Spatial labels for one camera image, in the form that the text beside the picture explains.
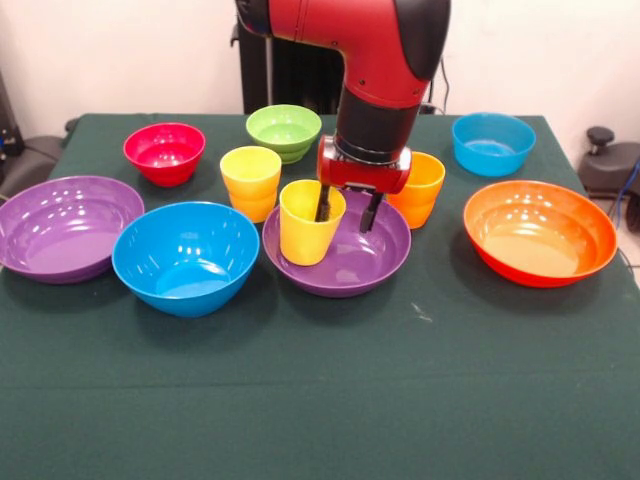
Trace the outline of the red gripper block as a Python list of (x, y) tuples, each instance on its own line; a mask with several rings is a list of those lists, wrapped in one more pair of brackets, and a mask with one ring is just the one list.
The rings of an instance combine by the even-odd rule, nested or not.
[(356, 187), (369, 202), (363, 210), (360, 232), (369, 232), (384, 199), (384, 194), (397, 194), (406, 184), (411, 171), (412, 151), (404, 147), (395, 162), (390, 164), (366, 163), (354, 160), (341, 152), (335, 137), (322, 135), (317, 152), (317, 178), (320, 186), (315, 222), (326, 222), (330, 217), (331, 186), (336, 188)]

